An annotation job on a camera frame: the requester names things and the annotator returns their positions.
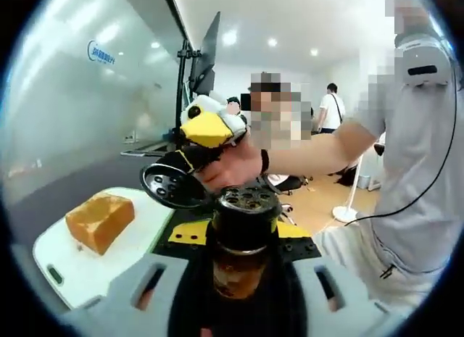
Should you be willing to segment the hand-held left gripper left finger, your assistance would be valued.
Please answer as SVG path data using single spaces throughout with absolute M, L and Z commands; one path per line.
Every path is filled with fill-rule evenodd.
M 191 261 L 147 254 L 111 280 L 108 292 L 63 314 L 75 336 L 213 336 L 198 288 L 188 286 Z

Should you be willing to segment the person's right hand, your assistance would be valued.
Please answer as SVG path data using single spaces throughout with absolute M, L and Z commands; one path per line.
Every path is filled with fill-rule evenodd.
M 254 180 L 261 169 L 261 151 L 246 136 L 235 146 L 227 146 L 219 159 L 198 171 L 196 177 L 208 190 L 218 192 Z

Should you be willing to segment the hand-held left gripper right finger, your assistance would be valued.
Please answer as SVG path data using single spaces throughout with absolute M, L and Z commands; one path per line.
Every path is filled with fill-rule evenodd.
M 347 268 L 320 255 L 305 230 L 277 224 L 280 251 L 296 290 L 292 336 L 392 336 L 395 313 L 369 298 L 365 284 Z

